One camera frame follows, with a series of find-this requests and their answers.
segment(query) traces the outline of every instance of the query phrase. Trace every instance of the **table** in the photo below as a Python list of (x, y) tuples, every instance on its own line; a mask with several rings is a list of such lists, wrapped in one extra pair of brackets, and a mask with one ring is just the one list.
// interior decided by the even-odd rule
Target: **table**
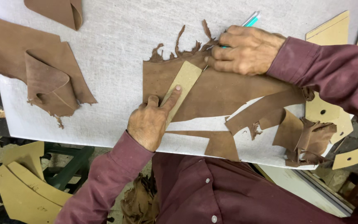
[[(241, 24), (254, 11), (262, 16), (256, 27), (304, 39), (313, 28), (350, 10), (349, 43), (358, 36), (358, 1), (352, 0), (83, 0), (83, 25), (78, 32), (29, 9), (23, 0), (0, 0), (0, 18), (60, 35), (68, 41), (85, 81), (98, 104), (82, 104), (64, 129), (54, 117), (27, 103), (26, 85), (0, 75), (0, 91), (11, 136), (60, 143), (112, 147), (126, 129), (131, 112), (142, 101), (142, 61), (164, 43), (163, 57), (174, 51), (177, 34), (186, 25), (179, 48), (191, 49), (195, 40), (206, 43), (201, 21), (206, 19), (217, 37), (231, 24)], [(290, 106), (298, 117), (303, 105)], [(169, 130), (219, 130), (223, 117), (172, 123)], [(236, 146), (242, 161), (285, 167), (284, 148), (272, 146), (277, 126), (250, 141), (239, 131)], [(203, 155), (208, 139), (166, 134), (158, 151)], [(315, 169), (301, 166), (299, 169)]]

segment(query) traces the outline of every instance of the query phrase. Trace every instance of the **brown leather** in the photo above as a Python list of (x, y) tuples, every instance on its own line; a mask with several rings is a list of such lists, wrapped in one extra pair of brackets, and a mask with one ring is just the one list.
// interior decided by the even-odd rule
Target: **brown leather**
[[(164, 98), (185, 60), (201, 69), (206, 67), (204, 57), (210, 55), (208, 48), (217, 44), (217, 41), (211, 38), (205, 21), (203, 26), (210, 41), (202, 48), (199, 42), (196, 42), (192, 51), (179, 51), (176, 47), (178, 57), (171, 54), (171, 58), (164, 61), (157, 53), (157, 49), (163, 46), (159, 44), (153, 50), (150, 60), (143, 62), (143, 103), (147, 103), (148, 97), (152, 94), (157, 95), (160, 100)], [(177, 45), (183, 31), (184, 27), (179, 33)], [(217, 72), (209, 67), (202, 72), (172, 122), (230, 115), (251, 99), (291, 88), (291, 84), (265, 75), (240, 76), (234, 73)]]
[(82, 25), (81, 0), (24, 0), (30, 10), (46, 16), (71, 29)]
[(319, 165), (329, 161), (321, 155), (335, 132), (335, 124), (313, 123), (305, 118), (298, 119), (285, 109), (285, 118), (278, 127), (272, 145), (286, 148), (287, 166)]
[(209, 138), (204, 155), (240, 162), (236, 143), (229, 131), (166, 131), (166, 133)]
[(239, 130), (251, 127), (273, 110), (304, 102), (301, 89), (294, 86), (286, 91), (263, 97), (232, 117), (225, 125), (231, 134), (235, 135)]
[(97, 103), (67, 42), (1, 19), (0, 73), (26, 83), (29, 102), (50, 115), (71, 116), (77, 100)]
[(284, 108), (273, 110), (265, 117), (261, 118), (261, 120), (259, 120), (261, 130), (265, 130), (267, 128), (281, 124), (285, 118), (285, 114), (286, 113)]

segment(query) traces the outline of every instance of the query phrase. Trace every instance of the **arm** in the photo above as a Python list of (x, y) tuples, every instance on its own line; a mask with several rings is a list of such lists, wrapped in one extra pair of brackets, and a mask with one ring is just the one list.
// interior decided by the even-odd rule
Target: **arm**
[(321, 99), (358, 119), (358, 46), (319, 46), (287, 38), (267, 74), (299, 87), (311, 86)]
[(244, 75), (267, 74), (320, 97), (358, 118), (358, 46), (319, 46), (258, 28), (231, 26), (221, 34), (208, 65)]
[(150, 96), (132, 112), (127, 131), (113, 150), (98, 156), (91, 165), (88, 181), (64, 204), (56, 224), (105, 223), (115, 198), (133, 181), (161, 143), (169, 112), (181, 94), (180, 86), (166, 103), (158, 107), (158, 97)]

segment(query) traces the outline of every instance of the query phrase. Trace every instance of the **person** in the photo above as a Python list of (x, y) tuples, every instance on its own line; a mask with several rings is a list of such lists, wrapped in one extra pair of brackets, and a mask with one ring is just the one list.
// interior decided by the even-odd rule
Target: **person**
[[(267, 74), (300, 87), (358, 118), (358, 46), (319, 46), (258, 28), (231, 26), (207, 64), (242, 75)], [(130, 116), (127, 130), (97, 157), (86, 184), (63, 206), (55, 223), (105, 223), (115, 198), (153, 157), (160, 213), (156, 223), (358, 223), (322, 211), (256, 174), (246, 163), (211, 157), (155, 153), (167, 115), (181, 93), (177, 86), (158, 106), (157, 96)]]

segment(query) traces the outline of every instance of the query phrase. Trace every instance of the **shirt sleeve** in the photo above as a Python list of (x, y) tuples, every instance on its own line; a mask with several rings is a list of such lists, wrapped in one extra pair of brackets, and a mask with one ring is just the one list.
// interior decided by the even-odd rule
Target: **shirt sleeve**
[(124, 186), (153, 155), (125, 131), (112, 151), (94, 159), (87, 182), (67, 200), (55, 223), (101, 224)]
[(267, 74), (299, 87), (358, 118), (358, 46), (320, 46), (287, 38)]

